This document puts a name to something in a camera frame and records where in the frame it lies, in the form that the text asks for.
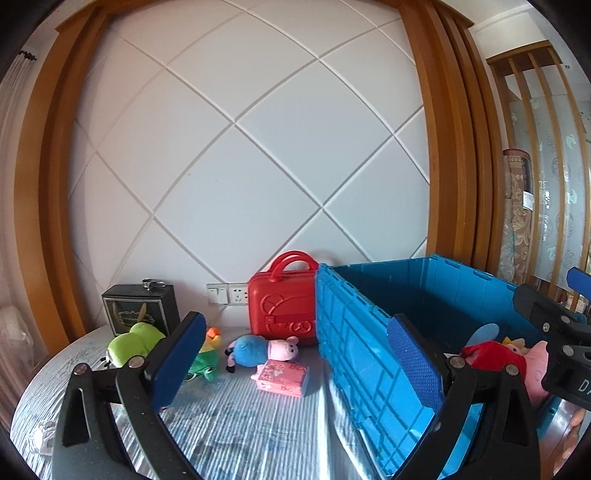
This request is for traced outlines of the person's right hand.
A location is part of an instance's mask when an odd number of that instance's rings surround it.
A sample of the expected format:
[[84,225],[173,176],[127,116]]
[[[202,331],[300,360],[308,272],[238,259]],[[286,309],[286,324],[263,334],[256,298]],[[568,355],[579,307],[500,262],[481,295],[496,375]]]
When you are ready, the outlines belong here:
[[578,409],[570,420],[571,429],[569,431],[567,439],[565,440],[564,449],[561,454],[561,458],[563,460],[567,460],[569,456],[572,454],[572,452],[575,450],[575,447],[578,443],[579,431],[581,429],[581,424],[583,423],[585,415],[585,409]]

